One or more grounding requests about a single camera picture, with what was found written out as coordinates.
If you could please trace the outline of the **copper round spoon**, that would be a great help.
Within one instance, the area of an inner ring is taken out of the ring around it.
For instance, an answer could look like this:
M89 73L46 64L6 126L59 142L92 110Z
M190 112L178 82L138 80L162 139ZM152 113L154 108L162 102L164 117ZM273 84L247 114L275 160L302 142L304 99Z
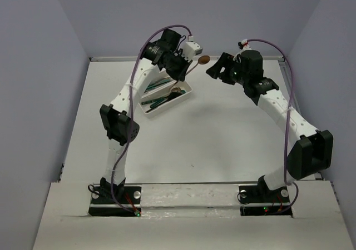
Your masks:
M209 63L210 60L211 60L211 57L208 55L199 57L199 59L197 60L197 63L185 73L185 76L187 76L190 72L192 72L197 66L205 65L205 64Z

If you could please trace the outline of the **silver spoon teal handle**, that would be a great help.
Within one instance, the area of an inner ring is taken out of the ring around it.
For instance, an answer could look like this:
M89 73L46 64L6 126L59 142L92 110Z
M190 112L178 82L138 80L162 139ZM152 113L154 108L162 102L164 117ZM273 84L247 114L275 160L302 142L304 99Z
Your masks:
M168 94L167 96L163 96L163 97L159 97L159 98L155 98L155 99L152 99L152 100L148 100L148 101L144 101L144 102L141 102L141 105L147 105L147 104L152 104L152 103L156 103L156 102L161 102L163 101L164 99L168 99L168 98L176 98L178 96L182 95L182 92L178 92L178 91L174 91L174 92L171 92L170 94Z

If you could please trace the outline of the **black measuring spoon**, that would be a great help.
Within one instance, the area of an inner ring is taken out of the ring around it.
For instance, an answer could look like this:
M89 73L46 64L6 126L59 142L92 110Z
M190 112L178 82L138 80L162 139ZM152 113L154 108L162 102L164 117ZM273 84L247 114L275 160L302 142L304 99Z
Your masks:
M150 105L150 109L147 111L147 113L153 111L155 108L157 108L158 106L164 104L165 102L170 101L170 100L173 100L173 99L174 99L174 98L168 98L168 99L164 99L164 100L161 101L161 102L153 103L152 105Z

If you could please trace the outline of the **teal plastic knife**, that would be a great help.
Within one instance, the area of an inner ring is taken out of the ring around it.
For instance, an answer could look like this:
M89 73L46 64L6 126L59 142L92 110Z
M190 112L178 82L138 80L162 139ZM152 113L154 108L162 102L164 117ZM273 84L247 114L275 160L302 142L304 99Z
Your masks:
M160 80L158 80L158 81L156 81L156 82L150 83L150 84L147 86L147 88L145 89L145 92L148 92L148 91L150 91L150 90L152 90L152 89L154 89L154 88L157 88L157 87L160 86L160 85L169 83L169 82L171 82L171 81L172 81L172 79L170 79L170 78L163 78L163 79L160 79Z

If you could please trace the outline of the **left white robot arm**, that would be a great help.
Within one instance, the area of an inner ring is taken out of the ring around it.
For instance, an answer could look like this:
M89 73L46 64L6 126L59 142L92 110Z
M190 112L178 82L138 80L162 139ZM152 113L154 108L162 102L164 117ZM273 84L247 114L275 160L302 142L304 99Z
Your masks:
M192 59L184 57L178 49L181 35L175 32L177 25L159 29L141 47L131 75L119 94L108 105L100 108L100 116L109 141L109 154L100 188L112 203L122 199L125 185L125 164L130 143L139 132L134 121L134 111L148 85L164 69L176 81L183 81Z

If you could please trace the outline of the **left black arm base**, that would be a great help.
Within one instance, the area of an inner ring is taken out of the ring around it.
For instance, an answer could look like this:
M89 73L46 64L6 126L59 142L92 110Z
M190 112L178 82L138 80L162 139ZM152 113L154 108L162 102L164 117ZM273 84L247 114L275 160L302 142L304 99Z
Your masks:
M122 182L111 185L104 178L99 184L89 184L91 193L88 214L93 217L141 217L142 187Z

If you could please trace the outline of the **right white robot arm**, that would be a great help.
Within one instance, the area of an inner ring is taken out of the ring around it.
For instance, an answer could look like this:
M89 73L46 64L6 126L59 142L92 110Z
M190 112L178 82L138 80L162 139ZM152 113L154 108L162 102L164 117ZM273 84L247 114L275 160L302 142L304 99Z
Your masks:
M307 122L289 105L279 86L264 77L260 52L247 50L237 57L224 52L206 73L223 83L241 85L245 95L272 118L292 146L285 164L260 177L257 186L247 192L249 197L269 201L279 188L330 167L333 135Z

